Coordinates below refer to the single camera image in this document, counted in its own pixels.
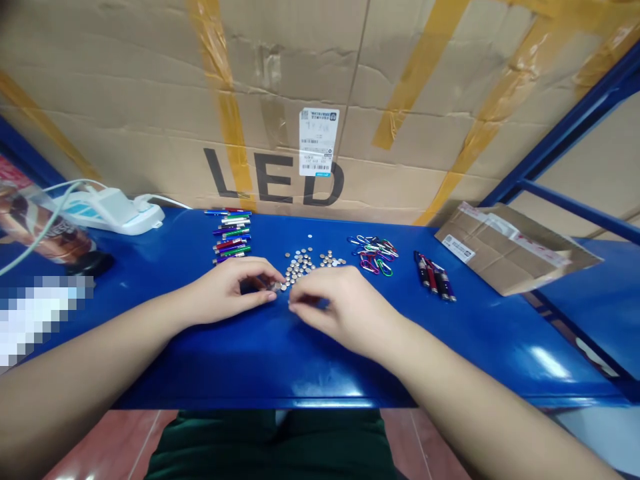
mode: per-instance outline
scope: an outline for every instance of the white cable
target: white cable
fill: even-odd
[[[60,212],[62,211],[62,208],[65,206],[65,203],[67,202],[67,199],[69,198],[70,194],[76,188],[82,185],[84,181],[86,180],[82,180],[82,181],[76,180],[73,182],[72,186],[70,186],[65,192],[65,194],[62,196],[60,200],[60,204],[58,205],[58,208],[56,208],[56,210],[53,212],[51,218],[49,219],[45,227],[42,229],[42,232],[40,232],[40,235],[36,237],[33,243],[30,246],[28,246],[28,248],[24,252],[22,252],[22,254],[18,255],[18,257],[15,260],[13,260],[10,264],[8,264],[6,267],[0,270],[0,277],[4,275],[6,272],[8,272],[9,270],[11,270],[12,268],[14,268],[18,263],[22,262],[22,260],[24,260],[26,256],[30,254],[38,246],[38,244],[42,241],[45,235],[49,232],[51,226],[53,225],[53,222],[55,222],[56,218],[58,218],[58,215],[60,215]]]
[[[100,182],[98,182],[98,181],[96,181],[96,180],[91,180],[91,179],[78,179],[78,180],[71,180],[71,181],[68,181],[68,182],[58,183],[58,185],[54,185],[54,186],[52,186],[52,187],[45,188],[43,191],[54,190],[54,189],[56,189],[56,188],[58,188],[58,187],[64,187],[65,185],[70,185],[70,184],[75,183],[75,182],[78,182],[78,181],[80,181],[80,182],[84,182],[84,181],[86,181],[86,182],[90,182],[90,183],[95,183],[96,185],[100,185],[102,188],[107,188],[107,186],[106,186],[105,184],[100,183]]]
[[[154,195],[152,193],[149,193],[148,195],[151,198],[157,198],[157,199],[160,199],[160,200],[168,201],[169,203],[174,203],[174,204],[178,205],[178,207],[186,208],[187,210],[193,210],[191,207],[188,207],[184,203],[176,202],[176,200],[171,200],[171,199],[168,199],[166,197],[162,197],[160,195]]]

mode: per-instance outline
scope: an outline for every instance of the white power strip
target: white power strip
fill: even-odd
[[[63,211],[77,225],[110,230],[123,235],[140,235],[162,226],[165,213],[160,206],[142,201],[132,201],[119,189],[108,188],[96,192],[76,191],[70,194]],[[53,202],[59,205],[61,197]]]

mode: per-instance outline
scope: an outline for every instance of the dark green pants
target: dark green pants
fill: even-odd
[[[181,411],[162,434],[148,480],[395,480],[378,410]]]

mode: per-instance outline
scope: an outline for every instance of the red floor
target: red floor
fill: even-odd
[[[469,480],[429,418],[418,409],[383,409],[395,466],[409,480]],[[45,480],[140,480],[169,410],[110,411]]]

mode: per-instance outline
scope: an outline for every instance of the person's left hand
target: person's left hand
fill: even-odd
[[[175,295],[188,325],[213,323],[275,300],[276,293],[267,287],[276,281],[284,283],[285,278],[266,259],[230,258],[169,295]],[[258,291],[242,295],[241,282]]]

